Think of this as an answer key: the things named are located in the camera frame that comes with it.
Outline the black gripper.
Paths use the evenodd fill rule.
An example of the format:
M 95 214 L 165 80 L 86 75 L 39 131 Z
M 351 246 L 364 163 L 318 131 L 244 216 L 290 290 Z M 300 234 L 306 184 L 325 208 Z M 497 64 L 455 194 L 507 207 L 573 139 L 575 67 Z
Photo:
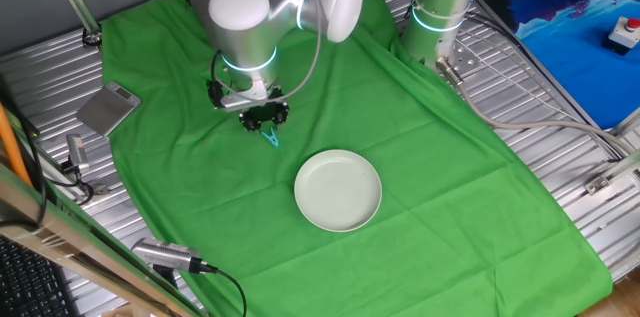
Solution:
M 281 88 L 274 88 L 269 97 L 282 97 L 284 93 Z M 284 124 L 288 119 L 289 106 L 282 102 L 269 102 L 262 106 L 255 106 L 250 110 L 243 111 L 239 114 L 239 121 L 247 131 L 259 131 L 262 126 L 262 115 L 272 116 L 272 122 L 275 126 Z

